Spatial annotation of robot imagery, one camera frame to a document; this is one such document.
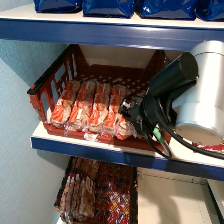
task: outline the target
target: electrical cord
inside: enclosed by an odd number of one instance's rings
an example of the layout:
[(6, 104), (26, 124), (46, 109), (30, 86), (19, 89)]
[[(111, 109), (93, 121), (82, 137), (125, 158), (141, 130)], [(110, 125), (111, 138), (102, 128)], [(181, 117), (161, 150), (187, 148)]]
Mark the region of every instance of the electrical cord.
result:
[(146, 141), (148, 142), (149, 146), (155, 151), (157, 152), (159, 155), (165, 157), (166, 159), (171, 159), (172, 158), (172, 153), (170, 151), (169, 148), (166, 148), (165, 150), (167, 151), (168, 155), (162, 153), (159, 149), (157, 149), (152, 142), (149, 140), (149, 136), (145, 133), (145, 131), (143, 130), (143, 124), (142, 124), (142, 119), (140, 120), (140, 128), (142, 131), (142, 135), (144, 136), (144, 138), (146, 139)]
[(179, 143), (181, 143), (182, 145), (184, 145), (185, 147), (191, 149), (194, 152), (206, 155), (206, 156), (210, 156), (213, 158), (217, 158), (217, 159), (223, 159), (224, 160), (224, 154), (221, 153), (217, 153), (217, 152), (210, 152), (204, 149), (200, 149), (194, 145), (189, 144), (188, 142), (184, 141), (180, 136), (176, 135), (167, 125), (166, 123), (163, 121), (163, 118), (161, 118), (159, 111), (159, 102), (158, 100), (154, 100), (154, 109), (155, 109), (155, 115), (160, 123), (160, 125), (175, 139), (177, 140)]

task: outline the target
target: white wall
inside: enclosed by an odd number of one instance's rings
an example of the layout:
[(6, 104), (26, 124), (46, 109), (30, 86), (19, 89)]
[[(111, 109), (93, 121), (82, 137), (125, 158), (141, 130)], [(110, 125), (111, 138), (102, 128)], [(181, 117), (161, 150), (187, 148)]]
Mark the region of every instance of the white wall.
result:
[[(1, 0), (0, 11), (32, 3)], [(54, 224), (68, 156), (38, 151), (30, 136), (39, 123), (26, 94), (64, 45), (0, 40), (0, 223)]]

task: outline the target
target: blue package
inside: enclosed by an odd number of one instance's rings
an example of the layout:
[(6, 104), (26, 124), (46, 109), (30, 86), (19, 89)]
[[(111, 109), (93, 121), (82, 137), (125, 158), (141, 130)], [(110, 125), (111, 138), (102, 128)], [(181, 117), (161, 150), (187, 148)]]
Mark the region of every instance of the blue package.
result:
[(139, 0), (142, 18), (195, 20), (198, 0)]
[(199, 18), (205, 21), (224, 21), (224, 0), (199, 0), (196, 9)]
[(36, 12), (63, 13), (81, 9), (82, 0), (34, 0)]
[(83, 0), (84, 16), (130, 18), (137, 0)]

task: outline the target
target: shelf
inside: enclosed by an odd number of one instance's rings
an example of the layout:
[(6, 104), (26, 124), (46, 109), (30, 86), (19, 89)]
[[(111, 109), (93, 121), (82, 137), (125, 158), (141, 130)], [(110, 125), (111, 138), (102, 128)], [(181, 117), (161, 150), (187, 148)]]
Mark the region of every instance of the shelf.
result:
[(224, 219), (224, 183), (215, 180), (208, 180), (208, 183)]
[(142, 169), (141, 172), (138, 178), (139, 223), (149, 223), (149, 220), (152, 224), (219, 223), (208, 185), (148, 176)]
[(194, 153), (174, 139), (170, 143), (174, 159), (166, 160), (146, 150), (49, 135), (40, 122), (31, 144), (34, 149), (224, 181), (222, 160)]
[(223, 22), (87, 18), (36, 13), (34, 5), (0, 12), (0, 38), (25, 41), (190, 51), (205, 40), (224, 41)]

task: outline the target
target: red plastic crate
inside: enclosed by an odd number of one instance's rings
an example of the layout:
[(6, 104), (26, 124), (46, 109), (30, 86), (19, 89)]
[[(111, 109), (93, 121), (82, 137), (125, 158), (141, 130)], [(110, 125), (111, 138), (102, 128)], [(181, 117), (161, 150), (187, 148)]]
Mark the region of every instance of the red plastic crate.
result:
[[(33, 108), (38, 110), (39, 116), (47, 132), (52, 135), (64, 136), (64, 129), (58, 129), (47, 122), (46, 113), (44, 111), (42, 101), (43, 93), (46, 96), (51, 112), (53, 112), (55, 107), (56, 102), (54, 102), (53, 99), (52, 86), (54, 86), (57, 97), (59, 98), (63, 91), (63, 86), (68, 80), (76, 79), (86, 81), (88, 79), (97, 79), (97, 81), (103, 83), (109, 82), (112, 85), (120, 84), (126, 86), (131, 92), (128, 95), (128, 98), (133, 99), (139, 93), (147, 90), (150, 80), (163, 69), (164, 60), (164, 51), (157, 50), (145, 69), (99, 64), (90, 66), (87, 63), (79, 45), (70, 45), (32, 85), (27, 93), (30, 95), (30, 102), (33, 105)], [(61, 75), (59, 80), (57, 80), (56, 76), (61, 68), (64, 69), (64, 73)], [(84, 140), (83, 136), (83, 132), (77, 131), (70, 132), (67, 137)], [(98, 136), (97, 138), (99, 142), (107, 144), (152, 151), (145, 140), (134, 137), (130, 137), (123, 141), (116, 137), (109, 138)], [(166, 140), (169, 142), (170, 137), (166, 136)], [(163, 150), (160, 144), (155, 143), (155, 146)]]

